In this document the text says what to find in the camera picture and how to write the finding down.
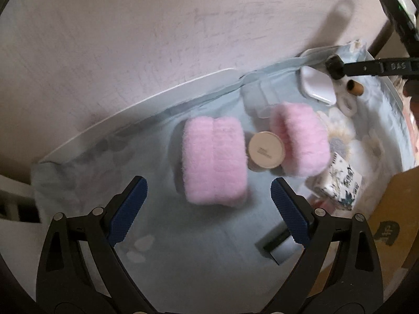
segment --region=pink fuzzy cylinder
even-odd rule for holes
[[[309,105],[285,102],[275,106],[270,126],[284,142],[282,168],[287,175],[315,176],[328,167],[330,146],[327,130]]]
[[[185,124],[183,178],[189,202],[241,205],[247,194],[243,129],[232,117],[197,117]]]

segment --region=round container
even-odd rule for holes
[[[285,147],[276,134],[263,131],[256,133],[250,140],[248,154],[255,165],[264,169],[273,169],[284,161]]]

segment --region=light blue cloth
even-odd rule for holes
[[[339,49],[342,57],[363,59],[363,50],[351,53],[349,49]],[[299,93],[297,70],[302,65],[319,64],[335,50],[293,58],[248,74],[233,86],[132,124],[65,164],[35,165],[32,184],[45,223],[59,211],[71,217],[105,206],[133,176],[142,175],[148,181],[149,195],[115,250],[152,305],[160,312],[177,313],[260,311],[298,258],[278,266],[256,246],[282,221],[269,193],[281,170],[249,170],[249,199],[240,209],[189,204],[180,173],[184,122],[201,115],[233,116],[241,121],[247,138],[267,130],[268,120],[254,117],[257,110],[251,102],[258,98],[258,90],[252,86],[261,76],[269,81],[269,103],[306,102],[314,110],[327,112],[326,105]],[[388,88],[377,78],[363,79],[372,92],[368,99],[358,100],[354,117],[357,134],[362,137],[370,128],[377,131],[388,155],[385,178],[389,179],[413,167],[408,129]],[[286,180],[294,190],[304,182]],[[378,197],[383,191],[376,191]]]

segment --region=small white object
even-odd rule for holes
[[[329,106],[336,104],[336,94],[332,79],[310,66],[300,69],[301,89],[308,97],[320,100]]]
[[[144,252],[150,250],[151,246],[154,243],[154,236],[147,235],[144,237],[139,238],[137,241],[134,242],[134,247],[138,251]]]
[[[357,97],[347,93],[339,93],[337,95],[337,103],[340,111],[347,116],[353,117],[358,112]]]
[[[137,253],[136,251],[130,250],[126,253],[127,259],[129,259],[132,263],[144,263],[145,257],[141,253]]]
[[[317,177],[314,190],[330,197],[338,209],[350,211],[359,196],[361,182],[361,174],[334,152],[332,164]]]

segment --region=metal screw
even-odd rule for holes
[[[54,221],[59,221],[62,219],[62,213],[56,213],[53,217]]]
[[[92,214],[95,215],[95,216],[99,216],[102,213],[103,213],[103,208],[101,208],[99,206],[97,208],[93,209],[93,211],[92,211]]]
[[[356,219],[358,222],[363,222],[363,221],[365,221],[365,217],[364,217],[364,215],[362,215],[362,214],[356,214],[356,215],[355,215],[355,219]]]
[[[322,209],[322,208],[315,209],[314,213],[317,216],[320,216],[320,217],[323,217],[324,215],[326,215],[326,211],[324,209]]]

